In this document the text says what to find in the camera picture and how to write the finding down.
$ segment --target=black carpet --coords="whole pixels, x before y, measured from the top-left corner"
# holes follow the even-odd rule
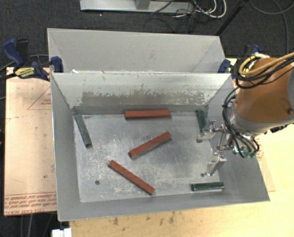
[[[227,14],[222,19],[204,15],[173,18],[165,14],[128,12],[81,12],[80,0],[0,0],[0,67],[9,62],[1,51],[10,38],[27,38],[31,54],[48,53],[47,28],[95,29],[127,32],[154,32],[192,35],[215,35],[239,0],[226,0]],[[268,12],[288,8],[294,0],[251,0]],[[226,57],[242,55],[246,44],[257,44],[262,52],[279,57],[294,51],[294,5],[284,14],[269,15],[255,10],[249,3],[241,9],[221,35]],[[0,82],[0,97],[5,83]],[[5,102],[0,101],[0,125],[4,131]],[[21,217],[3,217],[3,149],[0,149],[0,236],[19,237]],[[30,217],[22,219],[23,235],[27,235]],[[48,223],[59,228],[56,215],[36,214],[32,220],[32,237],[40,237]]]

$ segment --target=red wooden block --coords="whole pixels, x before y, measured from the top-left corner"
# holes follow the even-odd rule
[[[149,195],[152,195],[155,191],[155,188],[134,175],[132,172],[128,171],[126,168],[118,164],[116,161],[111,160],[108,166],[113,169],[116,173],[120,174],[121,176],[125,177],[127,180],[131,181],[137,187],[141,188],[144,192]]]
[[[125,119],[154,119],[154,118],[170,118],[169,110],[150,110],[150,111],[125,111]]]
[[[167,142],[171,137],[170,132],[165,132],[163,134],[161,134],[160,136],[147,141],[146,143],[132,149],[128,155],[131,159],[135,159],[147,152],[149,152],[150,150],[154,149],[155,147],[159,146],[160,144]]]

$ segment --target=wooden table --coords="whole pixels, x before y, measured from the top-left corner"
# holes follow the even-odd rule
[[[71,221],[73,237],[294,237],[294,124],[259,139],[270,202]]]

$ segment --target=clamp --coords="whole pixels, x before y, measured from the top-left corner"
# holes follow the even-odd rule
[[[27,39],[20,39],[18,41],[10,39],[2,46],[3,53],[13,61],[15,66],[13,73],[0,77],[0,81],[12,77],[19,77],[21,79],[50,79],[49,73],[43,69],[39,62],[39,57],[48,57],[48,55],[29,55],[28,46],[29,42]],[[58,56],[51,57],[50,61],[46,64],[52,66],[52,72],[62,73],[64,71],[62,60]]]

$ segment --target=blue clamp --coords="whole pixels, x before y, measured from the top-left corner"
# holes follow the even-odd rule
[[[53,64],[56,73],[64,72],[62,60],[58,56],[50,58],[50,62]]]
[[[18,41],[16,41],[16,39],[10,39],[2,46],[2,51],[10,60],[16,64],[16,66],[13,68],[13,76],[18,76],[22,79],[37,78],[48,80],[49,73],[46,72],[38,62],[32,62],[30,56],[27,54],[27,39]],[[64,72],[63,63],[58,56],[52,57],[49,64],[54,66],[54,72]]]
[[[255,53],[261,53],[261,49],[260,49],[260,47],[258,46],[258,45],[256,45],[256,44],[253,44],[253,54],[255,54]]]
[[[8,40],[2,46],[2,51],[10,60],[12,60],[17,65],[17,67],[20,67],[20,66],[23,66],[24,61],[23,61],[20,53],[16,49],[15,44],[16,44],[15,39]]]
[[[220,67],[218,68],[218,74],[223,74],[227,71],[227,69],[230,67],[230,61],[227,59],[224,59],[221,63]]]

